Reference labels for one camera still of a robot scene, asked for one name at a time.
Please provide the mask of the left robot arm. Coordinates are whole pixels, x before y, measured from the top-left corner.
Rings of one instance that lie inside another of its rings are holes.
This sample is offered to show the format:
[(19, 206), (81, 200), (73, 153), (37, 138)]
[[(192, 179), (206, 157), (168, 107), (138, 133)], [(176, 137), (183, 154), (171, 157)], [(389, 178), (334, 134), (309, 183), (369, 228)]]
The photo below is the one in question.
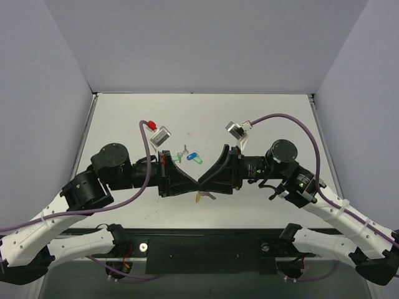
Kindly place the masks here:
[(1, 281), (26, 285), (48, 270), (82, 257), (110, 254), (128, 257), (133, 245), (120, 224), (108, 224), (91, 234), (67, 239), (58, 236), (114, 202), (112, 191), (156, 186), (160, 196), (194, 192), (199, 184), (176, 167), (169, 153), (131, 163), (120, 143), (104, 146), (91, 157), (90, 166), (66, 184), (53, 201), (28, 225), (1, 238)]

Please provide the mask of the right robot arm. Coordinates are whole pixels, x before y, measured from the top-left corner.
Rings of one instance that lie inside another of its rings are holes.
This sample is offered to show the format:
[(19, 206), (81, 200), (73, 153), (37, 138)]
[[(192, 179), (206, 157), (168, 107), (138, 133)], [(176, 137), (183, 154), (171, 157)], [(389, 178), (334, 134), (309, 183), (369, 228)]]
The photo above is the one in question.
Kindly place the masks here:
[(298, 251), (334, 259), (374, 284), (387, 285), (398, 273), (398, 233), (359, 213), (296, 158), (297, 148), (288, 140), (275, 141), (264, 156), (245, 156), (226, 145), (217, 162), (199, 178), (199, 189), (232, 194), (243, 181), (264, 188), (269, 180), (278, 180), (270, 199), (284, 199), (340, 233), (327, 235), (288, 224), (278, 240), (282, 253)]

